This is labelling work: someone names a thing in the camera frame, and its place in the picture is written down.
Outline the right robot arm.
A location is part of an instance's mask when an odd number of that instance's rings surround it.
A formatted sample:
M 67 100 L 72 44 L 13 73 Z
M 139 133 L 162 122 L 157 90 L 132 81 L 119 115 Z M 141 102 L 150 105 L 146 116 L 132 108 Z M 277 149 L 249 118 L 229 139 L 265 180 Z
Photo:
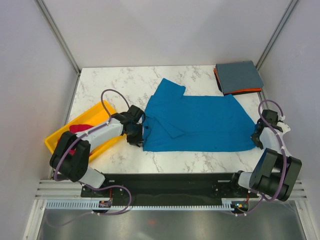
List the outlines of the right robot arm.
M 247 190 L 285 202 L 291 195 L 302 161 L 293 157 L 283 140 L 291 129 L 273 110 L 264 109 L 257 121 L 251 140 L 263 153 L 253 172 L 242 170 L 233 174 L 229 191 L 235 197 Z

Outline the blue t shirt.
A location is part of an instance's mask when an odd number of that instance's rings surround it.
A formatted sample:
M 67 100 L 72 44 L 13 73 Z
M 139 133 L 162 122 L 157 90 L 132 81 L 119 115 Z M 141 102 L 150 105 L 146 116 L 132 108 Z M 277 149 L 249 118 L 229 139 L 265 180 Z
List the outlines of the blue t shirt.
M 143 127 L 149 152 L 243 152 L 255 148 L 255 123 L 232 96 L 185 95 L 162 79 L 150 97 Z

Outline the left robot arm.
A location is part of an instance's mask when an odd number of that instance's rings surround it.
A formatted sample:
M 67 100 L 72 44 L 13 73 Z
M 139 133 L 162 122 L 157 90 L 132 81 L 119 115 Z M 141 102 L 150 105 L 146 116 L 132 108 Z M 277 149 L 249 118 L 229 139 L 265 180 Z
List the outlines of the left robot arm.
M 55 169 L 54 179 L 59 181 L 60 173 L 72 182 L 88 185 L 99 197 L 106 196 L 110 185 L 106 177 L 89 166 L 90 153 L 106 143 L 120 136 L 126 136 L 130 145 L 143 145 L 143 123 L 146 114 L 135 105 L 127 111 L 114 113 L 103 123 L 93 126 L 79 133 L 65 131 L 55 147 L 49 165 Z

